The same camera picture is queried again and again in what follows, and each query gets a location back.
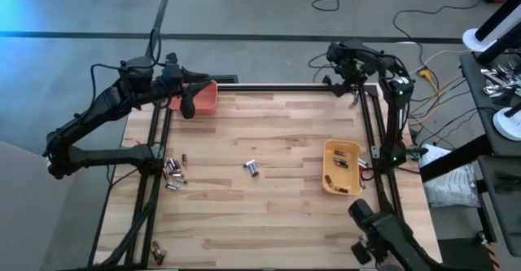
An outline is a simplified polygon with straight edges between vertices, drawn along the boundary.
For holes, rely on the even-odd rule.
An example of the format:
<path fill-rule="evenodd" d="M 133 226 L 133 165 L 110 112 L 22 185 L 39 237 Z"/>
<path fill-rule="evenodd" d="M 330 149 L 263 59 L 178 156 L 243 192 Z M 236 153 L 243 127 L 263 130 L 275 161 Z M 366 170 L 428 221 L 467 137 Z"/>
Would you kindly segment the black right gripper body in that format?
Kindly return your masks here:
<path fill-rule="evenodd" d="M 357 61 L 350 55 L 343 52 L 343 58 L 338 63 L 333 63 L 334 71 L 344 81 L 365 82 L 366 75 L 358 66 Z"/>

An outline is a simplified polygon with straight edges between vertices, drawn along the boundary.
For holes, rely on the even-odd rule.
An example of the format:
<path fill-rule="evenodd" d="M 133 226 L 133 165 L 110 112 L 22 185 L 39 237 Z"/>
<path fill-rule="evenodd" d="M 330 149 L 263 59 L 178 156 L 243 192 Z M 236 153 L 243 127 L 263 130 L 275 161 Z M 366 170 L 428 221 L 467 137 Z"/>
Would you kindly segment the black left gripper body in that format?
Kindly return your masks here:
<path fill-rule="evenodd" d="M 181 104 L 181 107 L 182 107 L 182 114 L 185 116 L 185 117 L 191 117 L 191 116 L 188 116 L 188 107 L 189 106 L 192 106 L 193 103 L 192 100 L 189 100 L 189 98 L 191 98 L 190 95 L 185 95 L 185 89 L 182 88 L 182 83 L 185 83 L 182 79 L 182 82 L 181 84 L 176 88 L 176 89 L 170 89 L 170 90 L 176 90 L 177 93 L 173 93 L 174 96 L 182 96 L 182 104 Z"/>

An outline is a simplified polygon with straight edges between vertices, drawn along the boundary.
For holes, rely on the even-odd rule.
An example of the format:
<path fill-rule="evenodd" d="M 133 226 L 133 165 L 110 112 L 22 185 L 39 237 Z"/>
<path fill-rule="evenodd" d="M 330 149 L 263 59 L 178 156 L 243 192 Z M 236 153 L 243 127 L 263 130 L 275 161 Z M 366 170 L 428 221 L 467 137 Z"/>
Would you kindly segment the yellow plastic bin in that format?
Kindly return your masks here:
<path fill-rule="evenodd" d="M 335 155 L 334 151 L 344 151 L 347 156 Z M 356 142 L 330 139 L 323 145 L 322 157 L 322 189 L 331 195 L 358 195 L 362 192 L 359 178 L 360 170 L 358 164 L 358 157 L 361 153 L 361 147 Z M 339 158 L 347 161 L 348 168 L 341 168 L 336 166 L 334 158 Z M 334 187 L 349 188 L 349 193 L 340 193 L 334 190 L 334 187 L 329 187 L 324 178 L 329 175 Z"/>

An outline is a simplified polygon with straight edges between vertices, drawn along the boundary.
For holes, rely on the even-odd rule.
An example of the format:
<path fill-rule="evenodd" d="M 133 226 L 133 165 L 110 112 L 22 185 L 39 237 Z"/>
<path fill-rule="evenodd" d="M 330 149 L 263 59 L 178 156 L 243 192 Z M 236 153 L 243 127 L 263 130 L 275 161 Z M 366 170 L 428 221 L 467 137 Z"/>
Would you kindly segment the orange plastic bin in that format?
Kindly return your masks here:
<path fill-rule="evenodd" d="M 182 83 L 182 88 L 189 88 L 193 86 L 194 84 L 201 84 L 199 83 Z M 214 114 L 217 110 L 217 93 L 218 93 L 218 86 L 217 83 L 214 80 L 210 80 L 208 85 L 201 89 L 199 92 L 192 93 L 192 97 L 189 98 L 189 100 L 192 100 L 191 103 L 193 103 L 192 106 L 189 106 L 188 108 L 188 116 L 191 117 L 185 117 L 187 119 L 194 118 L 195 116 L 204 116 L 204 115 L 211 115 Z M 170 99 L 170 103 L 168 105 L 168 109 L 172 111 L 178 111 L 182 114 L 182 96 L 174 96 Z"/>

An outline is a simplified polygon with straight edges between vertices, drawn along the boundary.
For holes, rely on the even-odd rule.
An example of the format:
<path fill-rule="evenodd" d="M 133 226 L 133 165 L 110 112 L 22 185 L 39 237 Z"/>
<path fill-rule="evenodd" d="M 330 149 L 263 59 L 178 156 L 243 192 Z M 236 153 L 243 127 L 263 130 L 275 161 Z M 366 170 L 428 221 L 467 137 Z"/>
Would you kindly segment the black diagonal bar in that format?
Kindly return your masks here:
<path fill-rule="evenodd" d="M 423 182 L 436 179 L 477 160 L 481 155 L 492 155 L 493 149 L 486 135 L 475 138 L 447 155 L 433 160 L 419 169 Z"/>

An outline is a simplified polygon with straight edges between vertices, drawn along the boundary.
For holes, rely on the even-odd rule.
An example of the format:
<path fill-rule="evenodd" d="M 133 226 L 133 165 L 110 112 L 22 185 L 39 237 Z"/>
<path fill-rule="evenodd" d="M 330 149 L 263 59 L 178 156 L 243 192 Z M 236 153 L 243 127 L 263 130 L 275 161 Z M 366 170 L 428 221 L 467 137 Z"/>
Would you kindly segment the white round stand base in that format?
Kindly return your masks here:
<path fill-rule="evenodd" d="M 511 141 L 521 142 L 521 111 L 515 111 L 512 107 L 502 108 L 493 116 L 493 126 L 496 131 Z"/>
<path fill-rule="evenodd" d="M 481 41 L 477 38 L 477 31 L 477 28 L 467 29 L 462 35 L 462 42 L 469 50 L 484 52 L 496 42 L 496 39 Z"/>

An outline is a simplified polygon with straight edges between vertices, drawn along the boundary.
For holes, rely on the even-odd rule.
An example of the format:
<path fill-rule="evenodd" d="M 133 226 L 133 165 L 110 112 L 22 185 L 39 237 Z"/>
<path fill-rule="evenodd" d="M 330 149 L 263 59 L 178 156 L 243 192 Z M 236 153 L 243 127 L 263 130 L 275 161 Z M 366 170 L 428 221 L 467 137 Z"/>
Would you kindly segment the clear plastic bag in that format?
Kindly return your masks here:
<path fill-rule="evenodd" d="M 461 166 L 431 180 L 425 177 L 422 179 L 430 208 L 481 206 L 472 164 Z"/>

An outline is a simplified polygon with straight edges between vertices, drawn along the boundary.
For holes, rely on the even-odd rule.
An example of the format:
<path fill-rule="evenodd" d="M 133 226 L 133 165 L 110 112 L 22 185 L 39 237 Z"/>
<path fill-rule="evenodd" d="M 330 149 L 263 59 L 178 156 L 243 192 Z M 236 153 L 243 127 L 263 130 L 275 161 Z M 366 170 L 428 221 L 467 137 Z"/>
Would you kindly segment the silver cutlery pile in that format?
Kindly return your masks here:
<path fill-rule="evenodd" d="M 486 94 L 499 96 L 507 90 L 514 90 L 514 94 L 521 98 L 521 63 L 499 63 L 490 68 L 482 68 L 480 73 L 485 77 Z"/>

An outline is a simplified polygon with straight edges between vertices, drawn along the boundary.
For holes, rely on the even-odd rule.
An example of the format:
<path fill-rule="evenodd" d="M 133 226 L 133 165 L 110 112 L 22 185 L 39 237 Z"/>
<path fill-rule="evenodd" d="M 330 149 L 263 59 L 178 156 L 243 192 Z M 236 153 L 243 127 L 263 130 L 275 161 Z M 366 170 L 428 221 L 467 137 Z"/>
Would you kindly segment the black articulated device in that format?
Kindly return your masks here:
<path fill-rule="evenodd" d="M 453 271 L 427 254 L 400 217 L 374 212 L 364 199 L 353 202 L 348 214 L 365 234 L 351 246 L 360 264 L 367 264 L 372 259 L 382 263 L 391 254 L 405 271 Z"/>

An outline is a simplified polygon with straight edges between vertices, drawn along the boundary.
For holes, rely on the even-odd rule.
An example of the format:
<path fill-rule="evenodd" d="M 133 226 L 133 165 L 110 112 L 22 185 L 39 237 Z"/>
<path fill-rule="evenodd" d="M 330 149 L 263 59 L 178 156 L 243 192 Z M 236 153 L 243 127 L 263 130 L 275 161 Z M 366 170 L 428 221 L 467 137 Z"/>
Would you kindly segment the white tower fan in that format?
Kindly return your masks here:
<path fill-rule="evenodd" d="M 521 0 L 504 3 L 475 32 L 475 39 L 485 49 L 478 55 L 480 64 L 491 63 L 496 57 L 521 40 Z"/>

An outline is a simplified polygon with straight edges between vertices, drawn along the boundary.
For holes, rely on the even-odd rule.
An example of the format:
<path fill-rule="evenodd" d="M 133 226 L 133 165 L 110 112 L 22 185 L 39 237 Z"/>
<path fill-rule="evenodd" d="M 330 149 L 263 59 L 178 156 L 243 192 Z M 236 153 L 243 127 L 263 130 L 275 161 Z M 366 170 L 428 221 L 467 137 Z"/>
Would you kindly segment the black side table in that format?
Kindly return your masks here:
<path fill-rule="evenodd" d="M 482 68 L 490 68 L 476 60 L 473 54 L 460 57 L 462 75 L 475 102 L 475 111 L 492 146 L 492 155 L 477 158 L 484 180 L 484 189 L 492 201 L 500 230 L 509 253 L 521 257 L 521 142 L 501 136 L 493 126 L 493 116 L 502 108 L 510 113 L 521 111 L 521 98 L 508 98 L 503 103 L 484 92 Z"/>

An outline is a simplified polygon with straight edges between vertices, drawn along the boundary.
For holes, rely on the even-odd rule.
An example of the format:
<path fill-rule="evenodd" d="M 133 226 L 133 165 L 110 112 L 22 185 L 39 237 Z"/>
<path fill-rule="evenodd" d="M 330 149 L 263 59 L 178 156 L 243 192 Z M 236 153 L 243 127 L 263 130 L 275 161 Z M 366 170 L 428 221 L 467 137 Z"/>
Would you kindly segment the grey board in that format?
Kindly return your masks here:
<path fill-rule="evenodd" d="M 0 142 L 0 271 L 38 271 L 71 183 L 37 154 Z"/>

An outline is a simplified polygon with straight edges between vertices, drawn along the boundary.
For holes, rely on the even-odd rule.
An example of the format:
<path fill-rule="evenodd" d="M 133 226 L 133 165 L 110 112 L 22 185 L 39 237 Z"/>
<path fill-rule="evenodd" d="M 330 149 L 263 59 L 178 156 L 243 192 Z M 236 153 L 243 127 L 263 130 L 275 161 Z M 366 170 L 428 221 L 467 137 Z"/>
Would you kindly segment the yellow black striped post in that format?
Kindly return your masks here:
<path fill-rule="evenodd" d="M 480 231 L 476 235 L 479 242 L 485 247 L 488 253 L 488 257 L 491 261 L 491 264 L 493 266 L 493 271 L 501 271 L 501 267 L 499 265 L 499 260 L 495 254 L 495 251 L 493 249 L 493 246 L 488 242 L 486 239 L 485 233 L 483 231 Z"/>

